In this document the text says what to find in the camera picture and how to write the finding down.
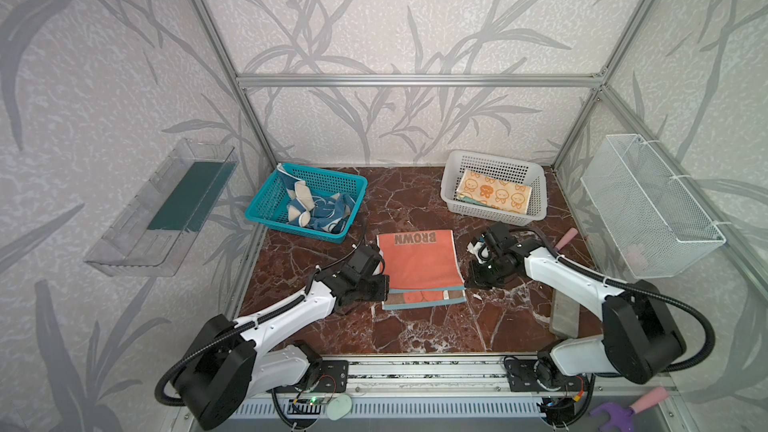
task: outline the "purple toy rake with pink handle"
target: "purple toy rake with pink handle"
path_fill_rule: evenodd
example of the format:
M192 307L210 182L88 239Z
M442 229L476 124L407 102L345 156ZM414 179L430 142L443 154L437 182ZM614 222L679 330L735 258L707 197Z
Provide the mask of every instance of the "purple toy rake with pink handle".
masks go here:
M628 408L623 408L614 402L606 402L590 410L590 415L608 412L608 422L599 427L600 432L608 432L611 427L616 427L621 432L633 432L632 416L639 414L643 410L652 408L654 405L663 402L670 395L663 387L657 387L643 397L637 399L634 404Z

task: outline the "robotic arm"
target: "robotic arm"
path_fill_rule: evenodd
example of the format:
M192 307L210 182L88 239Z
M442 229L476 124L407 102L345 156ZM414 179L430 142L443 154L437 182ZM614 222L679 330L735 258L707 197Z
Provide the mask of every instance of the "robotic arm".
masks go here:
M612 374L637 384L661 371L682 370L704 360L714 348L714 330L706 318L685 303L658 293L651 283L625 283L607 278L558 254L538 235L518 240L503 223L490 226L468 247L472 261L467 288L501 287L518 275L546 283L584 305L603 322L604 334L563 341L539 352L538 380L578 374ZM304 328L357 301L385 301L389 277L375 275L383 260L376 245L358 246L347 257L319 269L306 287L262 311L228 321L210 319L184 359L160 379L159 402L187 406L204 430L232 415L250 395L295 384L310 388L320 376L320 356L297 343L271 351ZM704 327L704 346L693 357L674 363L685 342L667 304L696 317ZM178 391L169 397L166 384Z

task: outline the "pink handle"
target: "pink handle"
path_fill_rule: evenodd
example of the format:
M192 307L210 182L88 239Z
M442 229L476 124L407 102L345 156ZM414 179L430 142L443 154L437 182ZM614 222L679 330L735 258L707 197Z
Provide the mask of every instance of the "pink handle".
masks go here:
M565 232L565 235L560 239L560 242L558 242L557 245L554 246L556 250L562 250L563 247L568 245L570 241L574 239L575 236L578 235L578 230L571 227L567 232Z
M668 398L670 395L667 392L667 389L663 387L657 387L647 394L645 394L643 397L639 398L634 404L630 405L629 407L634 410L636 414L639 414L643 410L652 408L654 405L663 402L666 398Z

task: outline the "mesh organizer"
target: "mesh organizer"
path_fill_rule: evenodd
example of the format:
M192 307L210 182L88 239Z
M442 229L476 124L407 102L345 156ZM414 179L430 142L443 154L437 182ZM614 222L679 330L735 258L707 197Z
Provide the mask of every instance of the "mesh organizer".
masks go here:
M283 187L283 181L277 176L277 170L273 171L272 175L266 179L264 185L259 189L259 193L256 194L250 205L248 205L248 208L245 210L245 218L264 224L274 230L288 232L289 234L316 238L334 244L342 243L346 233L350 230L350 225L355 219L357 211L360 209L362 198L365 196L366 188L368 187L368 180L359 175L307 167L305 165L283 164L283 167L289 174L306 181L306 186L312 190L313 194L323 197L329 197L337 192L350 194L355 201L355 206L346 221L344 229L339 234L330 234L328 232L288 225L287 206L290 197L288 197L288 193L285 187Z
M497 180L530 186L531 198L528 201L528 213L516 214L456 200L456 188L466 169ZM455 214L487 218L505 224L522 226L547 216L547 181L544 178L544 169L541 165L513 158L454 150L448 156L446 169L442 174L440 197L448 204L448 209Z
M641 135L606 135L581 183L636 278L673 277L725 237Z

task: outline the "light green oval object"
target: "light green oval object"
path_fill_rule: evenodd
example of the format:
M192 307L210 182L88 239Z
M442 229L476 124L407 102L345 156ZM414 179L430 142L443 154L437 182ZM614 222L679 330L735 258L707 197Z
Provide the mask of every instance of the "light green oval object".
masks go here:
M352 398L347 394L341 394L326 405L326 416L331 420L338 420L347 415L351 410Z

